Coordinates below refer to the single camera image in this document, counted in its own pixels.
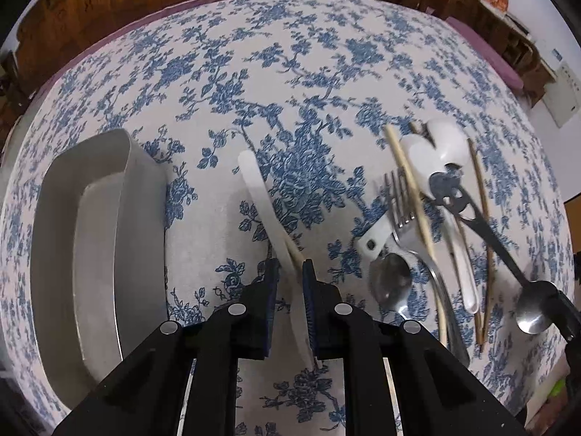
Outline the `plain steel spoon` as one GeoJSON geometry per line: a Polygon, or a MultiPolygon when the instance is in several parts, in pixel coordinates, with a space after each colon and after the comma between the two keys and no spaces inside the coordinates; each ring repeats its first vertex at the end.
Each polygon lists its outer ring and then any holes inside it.
{"type": "MultiPolygon", "coordinates": [[[[465,367],[468,367],[470,356],[443,276],[431,258],[421,258],[419,255],[417,258],[426,265],[431,274],[436,288],[436,296],[443,305],[449,350],[465,367]]],[[[368,287],[382,310],[395,312],[405,320],[411,319],[408,299],[413,288],[412,272],[407,261],[401,255],[388,253],[373,260],[369,266],[368,287]]]]}

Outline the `light bamboo chopstick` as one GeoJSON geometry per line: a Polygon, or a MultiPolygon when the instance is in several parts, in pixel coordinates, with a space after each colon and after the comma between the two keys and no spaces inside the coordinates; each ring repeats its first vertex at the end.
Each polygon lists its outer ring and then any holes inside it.
{"type": "MultiPolygon", "coordinates": [[[[386,135],[386,138],[390,144],[392,154],[394,154],[394,159],[396,160],[398,167],[400,167],[403,170],[406,178],[407,204],[411,207],[411,212],[415,217],[415,222],[418,224],[415,227],[415,230],[419,232],[420,237],[419,242],[422,243],[422,247],[423,249],[426,250],[429,259],[434,262],[435,250],[431,238],[431,232],[428,226],[427,216],[423,210],[422,198],[420,198],[419,188],[412,173],[410,163],[408,162],[407,157],[403,151],[403,148],[395,132],[395,129],[391,124],[386,124],[384,126],[384,134],[386,135]]],[[[445,308],[442,304],[440,295],[437,290],[436,280],[433,279],[432,282],[438,316],[439,340],[444,347],[447,347],[448,333],[445,308]]]]}
{"type": "Polygon", "coordinates": [[[305,261],[304,256],[302,255],[299,248],[296,246],[296,243],[294,243],[292,238],[287,234],[287,232],[285,230],[284,230],[284,239],[285,239],[285,245],[288,248],[289,255],[290,255],[290,258],[292,259],[292,262],[294,263],[294,265],[296,266],[297,269],[301,270],[302,264],[305,261]]]}

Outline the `dark wooden chopstick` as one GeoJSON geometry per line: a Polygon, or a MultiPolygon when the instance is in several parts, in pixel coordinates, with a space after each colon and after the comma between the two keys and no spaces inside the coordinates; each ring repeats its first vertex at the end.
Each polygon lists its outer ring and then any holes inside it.
{"type": "MultiPolygon", "coordinates": [[[[487,222],[489,219],[489,211],[487,205],[487,194],[485,194],[484,190],[483,173],[482,169],[480,168],[480,162],[478,160],[475,143],[471,139],[468,139],[468,144],[480,194],[480,205],[482,206],[480,208],[480,211],[482,212],[484,220],[487,222]]],[[[485,290],[484,321],[482,327],[480,328],[479,335],[480,339],[479,345],[481,350],[484,350],[484,347],[487,345],[489,320],[491,319],[492,296],[493,296],[492,291],[494,282],[495,282],[495,271],[493,263],[493,251],[491,247],[487,246],[487,289],[485,290]]]]}
{"type": "MultiPolygon", "coordinates": [[[[449,119],[436,118],[426,123],[422,129],[413,126],[413,139],[404,142],[404,151],[412,165],[419,190],[432,199],[428,191],[428,177],[433,171],[444,171],[448,164],[464,166],[469,159],[468,138],[464,132],[449,119]]],[[[474,317],[475,339],[478,346],[483,344],[480,329],[480,295],[478,292],[473,266],[470,258],[466,235],[460,222],[445,209],[441,209],[444,228],[452,247],[456,264],[457,278],[462,293],[464,308],[474,317]]]]}

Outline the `white plastic fork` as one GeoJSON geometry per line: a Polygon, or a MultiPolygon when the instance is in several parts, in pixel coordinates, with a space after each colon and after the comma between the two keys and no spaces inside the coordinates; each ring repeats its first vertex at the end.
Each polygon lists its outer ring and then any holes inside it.
{"type": "Polygon", "coordinates": [[[260,222],[267,233],[276,257],[279,260],[283,276],[289,284],[290,296],[290,324],[296,340],[298,352],[305,366],[312,368],[316,359],[310,347],[306,312],[302,290],[302,269],[296,268],[292,262],[287,246],[285,245],[284,230],[279,221],[274,204],[262,178],[257,158],[252,151],[243,151],[238,155],[238,166],[242,174],[247,191],[250,194],[254,206],[258,212],[260,222]]]}

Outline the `round white ceramic spoon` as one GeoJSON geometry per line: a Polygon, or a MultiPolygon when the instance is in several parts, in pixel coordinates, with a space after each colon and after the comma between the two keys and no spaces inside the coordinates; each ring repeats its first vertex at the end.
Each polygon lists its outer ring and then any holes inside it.
{"type": "Polygon", "coordinates": [[[426,123],[436,153],[445,164],[466,165],[470,161],[468,138],[454,119],[437,118],[426,123]]]}

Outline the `rectangular metal tray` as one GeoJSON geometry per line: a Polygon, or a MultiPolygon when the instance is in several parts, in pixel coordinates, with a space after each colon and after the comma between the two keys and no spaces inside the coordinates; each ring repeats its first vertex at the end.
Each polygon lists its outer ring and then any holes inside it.
{"type": "Polygon", "coordinates": [[[123,129],[60,154],[32,228],[31,294],[43,371],[76,407],[166,320],[166,173],[123,129]]]}

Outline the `steel fork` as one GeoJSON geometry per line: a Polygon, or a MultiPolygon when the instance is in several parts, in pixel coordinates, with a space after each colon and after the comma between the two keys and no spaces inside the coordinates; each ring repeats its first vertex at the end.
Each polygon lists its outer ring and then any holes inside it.
{"type": "Polygon", "coordinates": [[[470,356],[463,341],[446,284],[438,265],[429,255],[418,229],[419,221],[415,215],[404,168],[398,167],[392,170],[390,175],[385,174],[384,183],[385,200],[389,205],[388,213],[394,229],[395,242],[400,248],[414,255],[428,269],[435,295],[442,305],[445,319],[441,319],[439,323],[445,324],[449,350],[465,367],[468,367],[470,356]]]}

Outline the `long white ceramic spoon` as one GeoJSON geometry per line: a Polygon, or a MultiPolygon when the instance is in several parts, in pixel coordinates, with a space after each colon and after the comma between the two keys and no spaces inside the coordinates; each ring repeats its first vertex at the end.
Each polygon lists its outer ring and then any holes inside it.
{"type": "Polygon", "coordinates": [[[466,242],[455,215],[449,211],[448,205],[442,200],[442,194],[437,190],[441,183],[446,184],[452,180],[446,169],[449,161],[459,161],[460,165],[467,162],[468,142],[466,136],[462,134],[444,136],[441,140],[443,146],[439,143],[433,146],[425,137],[412,134],[402,137],[401,145],[419,190],[441,206],[444,226],[456,263],[464,308],[469,314],[475,315],[480,309],[480,296],[466,242]]]}

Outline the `blue floral tablecloth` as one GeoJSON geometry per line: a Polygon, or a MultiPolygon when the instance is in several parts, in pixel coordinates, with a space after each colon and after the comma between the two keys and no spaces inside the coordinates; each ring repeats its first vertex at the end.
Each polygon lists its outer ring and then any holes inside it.
{"type": "Polygon", "coordinates": [[[169,317],[206,321],[260,279],[272,254],[239,172],[254,151],[283,227],[319,279],[385,320],[357,239],[383,214],[394,166],[384,128],[456,121],[483,171],[491,227],[527,273],[575,289],[563,199],[527,115],[439,19],[373,0],[226,0],[132,29],[64,72],[24,137],[1,222],[1,319],[27,400],[48,427],[68,408],[47,381],[33,329],[32,225],[53,158],[114,128],[164,170],[169,317]]]}

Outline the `white wall cabinet box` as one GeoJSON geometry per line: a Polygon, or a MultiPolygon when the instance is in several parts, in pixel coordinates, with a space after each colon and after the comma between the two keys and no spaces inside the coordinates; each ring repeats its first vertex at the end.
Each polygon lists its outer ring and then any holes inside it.
{"type": "Polygon", "coordinates": [[[580,109],[581,83],[566,62],[556,71],[556,80],[547,84],[543,102],[558,128],[563,126],[580,109]]]}

